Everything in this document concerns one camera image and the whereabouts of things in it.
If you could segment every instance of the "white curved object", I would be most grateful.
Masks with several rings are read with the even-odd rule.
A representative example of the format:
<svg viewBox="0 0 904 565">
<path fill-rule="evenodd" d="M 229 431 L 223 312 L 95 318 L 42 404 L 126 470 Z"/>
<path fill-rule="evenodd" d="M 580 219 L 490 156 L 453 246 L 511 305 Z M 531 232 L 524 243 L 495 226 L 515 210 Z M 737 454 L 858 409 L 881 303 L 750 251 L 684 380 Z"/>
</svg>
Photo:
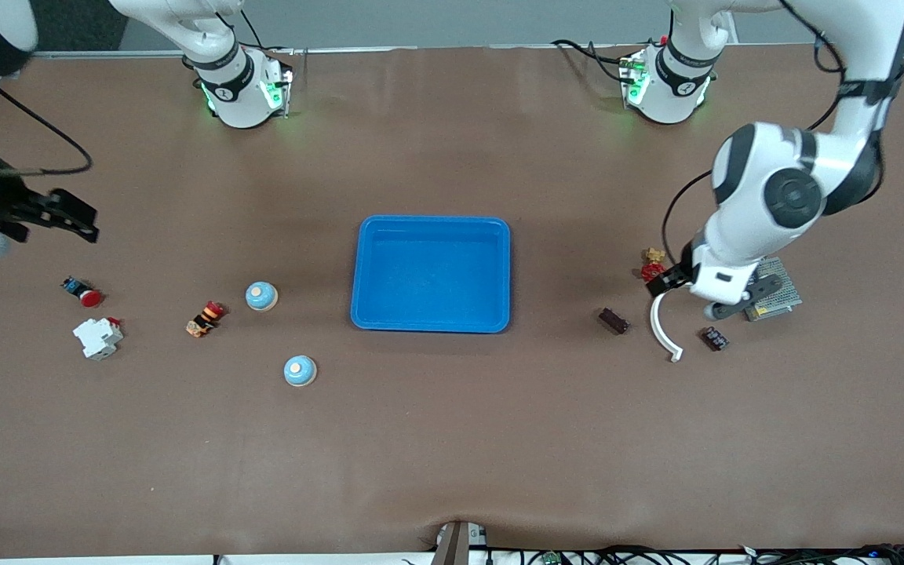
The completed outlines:
<svg viewBox="0 0 904 565">
<path fill-rule="evenodd" d="M 665 297 L 665 294 L 667 293 L 658 294 L 653 303 L 651 303 L 651 330 L 654 332 L 654 337 L 658 340 L 658 343 L 672 354 L 672 363 L 678 363 L 679 359 L 682 359 L 682 348 L 668 338 L 665 330 L 661 328 L 661 320 L 658 319 L 658 311 L 661 310 L 661 299 Z"/>
</svg>

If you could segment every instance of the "white toy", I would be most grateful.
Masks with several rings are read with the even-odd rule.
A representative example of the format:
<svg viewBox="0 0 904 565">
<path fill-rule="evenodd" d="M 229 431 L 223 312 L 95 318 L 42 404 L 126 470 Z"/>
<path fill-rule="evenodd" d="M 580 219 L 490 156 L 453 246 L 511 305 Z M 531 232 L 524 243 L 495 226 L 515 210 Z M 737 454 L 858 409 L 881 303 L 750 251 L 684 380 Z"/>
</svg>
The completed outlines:
<svg viewBox="0 0 904 565">
<path fill-rule="evenodd" d="M 119 321 L 114 318 L 87 319 L 72 333 L 82 342 L 82 354 L 87 359 L 100 361 L 118 350 L 115 344 L 123 339 Z"/>
</svg>

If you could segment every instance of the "orange and black striped toy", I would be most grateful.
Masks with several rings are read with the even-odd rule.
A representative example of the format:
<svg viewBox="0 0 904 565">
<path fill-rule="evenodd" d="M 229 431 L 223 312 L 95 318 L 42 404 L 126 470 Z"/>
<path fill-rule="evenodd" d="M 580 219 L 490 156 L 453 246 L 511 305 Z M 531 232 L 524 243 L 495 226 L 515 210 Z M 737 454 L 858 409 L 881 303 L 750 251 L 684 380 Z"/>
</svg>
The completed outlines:
<svg viewBox="0 0 904 565">
<path fill-rule="evenodd" d="M 225 315 L 225 308 L 222 308 L 222 305 L 215 303 L 215 301 L 209 301 L 201 314 L 195 315 L 194 319 L 187 322 L 187 333 L 194 337 L 204 337 L 208 330 L 217 328 L 218 324 L 216 322 L 223 315 Z"/>
</svg>

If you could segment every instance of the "brown table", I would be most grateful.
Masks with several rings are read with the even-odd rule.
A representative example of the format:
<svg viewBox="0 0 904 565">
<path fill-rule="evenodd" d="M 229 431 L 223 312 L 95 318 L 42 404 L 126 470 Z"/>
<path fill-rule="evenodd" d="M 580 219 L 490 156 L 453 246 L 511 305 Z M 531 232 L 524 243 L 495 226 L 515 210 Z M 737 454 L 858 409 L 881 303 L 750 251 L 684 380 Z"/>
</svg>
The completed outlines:
<svg viewBox="0 0 904 565">
<path fill-rule="evenodd" d="M 624 111 L 555 50 L 434 49 L 295 61 L 294 114 L 208 116 L 178 60 L 37 60 L 5 82 L 97 159 L 62 186 L 100 243 L 36 229 L 0 261 L 0 557 L 415 550 L 439 523 L 501 546 L 849 547 L 904 542 L 904 86 L 888 180 L 781 257 L 804 304 L 694 335 L 672 364 L 631 271 L 665 206 L 738 126 L 813 121 L 811 48 L 734 47 L 678 126 Z M 0 100 L 0 155 L 76 156 Z M 681 244 L 713 211 L 673 218 Z M 500 335 L 373 333 L 348 319 L 359 223 L 483 214 L 513 235 Z M 58 285 L 107 293 L 83 310 Z M 279 305 L 243 291 L 276 283 Z M 203 340 L 205 301 L 232 310 Z M 632 320 L 614 337 L 595 319 Z M 72 328 L 125 321 L 103 362 Z M 281 378 L 294 354 L 313 386 Z"/>
</svg>

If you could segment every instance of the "blue and white round toy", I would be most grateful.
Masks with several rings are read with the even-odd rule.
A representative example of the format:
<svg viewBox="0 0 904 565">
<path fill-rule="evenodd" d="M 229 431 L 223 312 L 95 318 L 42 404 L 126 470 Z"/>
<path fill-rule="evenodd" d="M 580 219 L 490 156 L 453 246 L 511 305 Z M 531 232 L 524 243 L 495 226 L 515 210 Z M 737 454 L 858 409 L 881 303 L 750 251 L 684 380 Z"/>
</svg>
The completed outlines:
<svg viewBox="0 0 904 565">
<path fill-rule="evenodd" d="M 316 364 L 304 355 L 292 357 L 284 364 L 284 380 L 291 386 L 305 386 L 316 378 Z"/>
<path fill-rule="evenodd" d="M 246 289 L 246 305 L 258 312 L 266 312 L 277 304 L 277 289 L 269 282 L 255 282 Z"/>
</svg>

